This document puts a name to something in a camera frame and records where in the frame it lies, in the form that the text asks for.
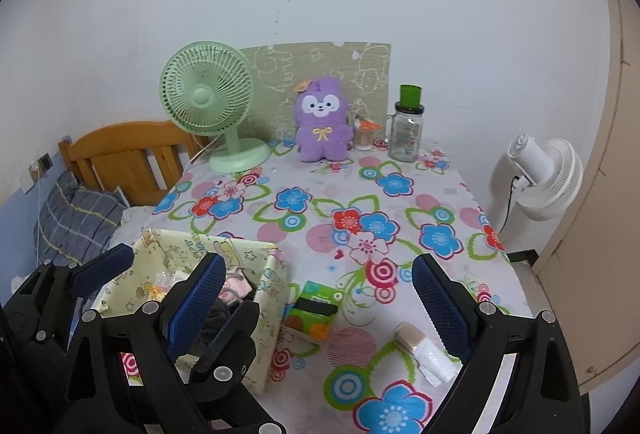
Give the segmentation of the colourful cartoon packet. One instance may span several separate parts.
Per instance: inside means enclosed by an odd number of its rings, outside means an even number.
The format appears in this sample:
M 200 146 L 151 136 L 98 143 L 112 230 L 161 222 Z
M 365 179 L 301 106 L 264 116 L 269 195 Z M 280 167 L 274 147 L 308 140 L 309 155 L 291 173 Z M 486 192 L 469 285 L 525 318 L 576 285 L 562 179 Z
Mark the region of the colourful cartoon packet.
M 186 274 L 180 270 L 175 272 L 163 271 L 156 275 L 151 284 L 150 300 L 162 302 L 172 287 L 186 279 Z

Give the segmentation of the beige white socks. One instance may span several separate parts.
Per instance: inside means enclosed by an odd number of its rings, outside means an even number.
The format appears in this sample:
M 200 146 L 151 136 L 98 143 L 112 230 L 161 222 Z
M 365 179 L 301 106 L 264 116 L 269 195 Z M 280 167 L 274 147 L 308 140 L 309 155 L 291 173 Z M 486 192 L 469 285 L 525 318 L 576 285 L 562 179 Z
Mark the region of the beige white socks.
M 409 322 L 401 322 L 394 331 L 399 348 L 418 365 L 419 371 L 432 386 L 451 383 L 459 367 L 420 329 Z

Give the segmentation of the dark grey gloves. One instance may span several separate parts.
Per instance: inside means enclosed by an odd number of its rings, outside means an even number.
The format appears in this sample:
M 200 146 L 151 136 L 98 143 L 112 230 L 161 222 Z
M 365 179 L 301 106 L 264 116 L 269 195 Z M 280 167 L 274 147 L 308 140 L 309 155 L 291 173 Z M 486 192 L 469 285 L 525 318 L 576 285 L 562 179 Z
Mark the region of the dark grey gloves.
M 241 301 L 227 306 L 217 298 L 196 335 L 190 353 L 196 356 L 207 352 L 221 353 L 237 334 L 250 334 L 250 326 L 254 325 L 254 303 Z

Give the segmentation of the green tissue pack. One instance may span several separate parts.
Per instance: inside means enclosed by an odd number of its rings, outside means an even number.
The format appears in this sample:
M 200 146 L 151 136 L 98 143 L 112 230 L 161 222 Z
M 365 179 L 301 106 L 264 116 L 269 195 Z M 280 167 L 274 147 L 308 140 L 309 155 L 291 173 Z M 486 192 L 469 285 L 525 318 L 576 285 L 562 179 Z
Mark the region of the green tissue pack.
M 314 344 L 326 342 L 340 311 L 343 296 L 344 292 L 336 287 L 307 281 L 285 312 L 283 329 Z

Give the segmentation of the pink cat wet wipes pack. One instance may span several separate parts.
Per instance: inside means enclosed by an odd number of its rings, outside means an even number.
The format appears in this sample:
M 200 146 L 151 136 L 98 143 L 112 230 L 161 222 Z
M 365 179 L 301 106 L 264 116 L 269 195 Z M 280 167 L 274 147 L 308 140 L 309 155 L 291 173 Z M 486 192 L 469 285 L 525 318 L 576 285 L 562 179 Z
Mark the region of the pink cat wet wipes pack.
M 246 278 L 244 271 L 239 267 L 233 267 L 226 273 L 226 280 L 224 280 L 218 298 L 227 306 L 231 306 L 243 301 L 253 291 L 254 287 Z

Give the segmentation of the grey plaid pillow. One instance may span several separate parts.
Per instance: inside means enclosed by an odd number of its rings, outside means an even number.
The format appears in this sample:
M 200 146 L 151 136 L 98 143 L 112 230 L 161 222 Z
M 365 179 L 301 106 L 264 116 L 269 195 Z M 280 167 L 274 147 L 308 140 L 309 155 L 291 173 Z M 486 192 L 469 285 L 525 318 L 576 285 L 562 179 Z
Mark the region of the grey plaid pillow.
M 117 193 L 92 190 L 62 172 L 35 224 L 38 261 L 56 266 L 91 261 L 108 249 L 127 208 Z

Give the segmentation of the yellow fabric storage box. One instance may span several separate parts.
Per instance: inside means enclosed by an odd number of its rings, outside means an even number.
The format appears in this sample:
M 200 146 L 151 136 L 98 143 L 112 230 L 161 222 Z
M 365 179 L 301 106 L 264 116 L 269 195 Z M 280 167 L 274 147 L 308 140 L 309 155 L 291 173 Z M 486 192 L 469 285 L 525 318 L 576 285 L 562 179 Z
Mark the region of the yellow fabric storage box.
M 259 305 L 252 333 L 256 357 L 244 384 L 252 393 L 262 394 L 288 299 L 288 266 L 278 247 L 269 242 L 150 228 L 132 249 L 134 264 L 105 284 L 93 303 L 104 318 L 133 313 L 150 298 L 156 276 L 177 271 L 189 275 L 207 253 L 217 253 L 229 268 L 242 270 L 255 288 L 254 301 Z

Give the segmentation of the beige wardrobe door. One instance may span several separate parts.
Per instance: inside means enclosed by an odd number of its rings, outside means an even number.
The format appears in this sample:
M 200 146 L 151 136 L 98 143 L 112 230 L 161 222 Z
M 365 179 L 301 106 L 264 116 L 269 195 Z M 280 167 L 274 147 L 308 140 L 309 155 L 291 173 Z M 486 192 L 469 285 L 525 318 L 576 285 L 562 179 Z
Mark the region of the beige wardrobe door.
M 610 67 L 596 142 L 582 190 L 534 269 L 583 393 L 639 356 L 639 6 L 608 4 Z

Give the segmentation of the floral tablecloth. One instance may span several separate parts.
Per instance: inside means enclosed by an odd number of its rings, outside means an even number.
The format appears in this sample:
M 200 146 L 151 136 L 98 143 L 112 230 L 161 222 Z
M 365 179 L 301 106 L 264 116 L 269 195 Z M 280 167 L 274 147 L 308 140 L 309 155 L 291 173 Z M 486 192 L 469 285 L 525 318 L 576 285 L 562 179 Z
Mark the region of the floral tablecloth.
M 217 175 L 194 166 L 160 202 L 150 228 L 269 242 L 288 266 L 288 299 L 262 404 L 291 433 L 417 433 L 447 393 L 428 384 L 396 344 L 409 322 L 434 328 L 413 290 L 428 253 L 478 302 L 527 315 L 526 298 L 494 228 L 448 157 L 413 163 L 383 149 L 338 163 L 303 163 L 277 143 L 262 166 Z M 307 281 L 344 292 L 329 339 L 283 329 Z

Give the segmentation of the white floor fan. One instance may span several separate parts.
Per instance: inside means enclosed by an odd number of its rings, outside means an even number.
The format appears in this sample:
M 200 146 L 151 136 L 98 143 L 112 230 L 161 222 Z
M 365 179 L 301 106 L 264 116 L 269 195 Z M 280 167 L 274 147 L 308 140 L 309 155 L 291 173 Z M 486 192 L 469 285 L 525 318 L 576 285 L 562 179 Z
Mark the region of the white floor fan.
M 539 143 L 519 134 L 506 155 L 521 175 L 515 180 L 515 205 L 533 221 L 562 216 L 578 196 L 584 166 L 572 144 L 562 138 Z

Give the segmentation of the green desk fan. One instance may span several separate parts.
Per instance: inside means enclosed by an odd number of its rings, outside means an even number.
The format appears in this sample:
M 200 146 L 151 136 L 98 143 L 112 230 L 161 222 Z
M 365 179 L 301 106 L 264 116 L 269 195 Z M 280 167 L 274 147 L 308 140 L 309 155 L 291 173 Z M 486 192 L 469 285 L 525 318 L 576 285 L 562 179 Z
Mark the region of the green desk fan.
M 217 173 L 248 171 L 268 160 L 258 138 L 242 138 L 239 126 L 254 100 L 254 77 L 244 54 L 222 42 L 194 42 L 178 50 L 160 76 L 160 102 L 169 118 L 191 135 L 224 138 L 210 152 Z

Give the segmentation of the glass jar green lid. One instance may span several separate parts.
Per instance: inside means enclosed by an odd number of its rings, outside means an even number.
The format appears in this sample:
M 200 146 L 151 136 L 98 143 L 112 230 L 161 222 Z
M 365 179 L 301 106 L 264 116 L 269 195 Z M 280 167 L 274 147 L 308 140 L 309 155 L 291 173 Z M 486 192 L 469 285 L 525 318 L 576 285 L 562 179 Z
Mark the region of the glass jar green lid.
M 385 116 L 387 152 L 394 161 L 412 163 L 418 157 L 424 114 L 421 96 L 419 86 L 402 84 L 395 112 Z

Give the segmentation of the purple plush toy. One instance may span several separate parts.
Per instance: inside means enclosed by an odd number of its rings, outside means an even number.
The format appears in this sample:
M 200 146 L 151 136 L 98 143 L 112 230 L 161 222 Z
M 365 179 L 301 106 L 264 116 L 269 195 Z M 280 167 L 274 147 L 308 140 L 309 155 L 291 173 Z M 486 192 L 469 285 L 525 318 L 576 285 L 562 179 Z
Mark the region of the purple plush toy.
M 299 160 L 303 163 L 346 160 L 354 130 L 348 123 L 348 101 L 341 82 L 333 76 L 308 79 L 300 82 L 294 92 Z

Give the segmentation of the small cup orange item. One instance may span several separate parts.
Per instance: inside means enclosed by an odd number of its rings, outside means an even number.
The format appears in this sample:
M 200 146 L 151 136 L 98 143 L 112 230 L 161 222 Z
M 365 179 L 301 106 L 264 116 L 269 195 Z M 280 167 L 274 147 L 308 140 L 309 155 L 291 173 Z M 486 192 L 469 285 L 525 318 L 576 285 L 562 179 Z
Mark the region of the small cup orange item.
M 382 126 L 375 121 L 356 115 L 354 117 L 354 148 L 360 151 L 371 150 L 381 129 Z

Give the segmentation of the green patterned backboard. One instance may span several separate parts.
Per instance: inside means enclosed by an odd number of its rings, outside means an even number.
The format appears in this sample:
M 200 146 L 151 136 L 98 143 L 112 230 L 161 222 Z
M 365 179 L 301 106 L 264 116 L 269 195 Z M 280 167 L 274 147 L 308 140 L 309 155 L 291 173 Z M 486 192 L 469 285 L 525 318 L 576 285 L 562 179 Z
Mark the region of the green patterned backboard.
M 387 113 L 390 45 L 382 42 L 296 42 L 244 48 L 255 81 L 242 137 L 264 141 L 295 138 L 294 88 L 307 79 L 337 78 L 349 113 L 381 122 Z

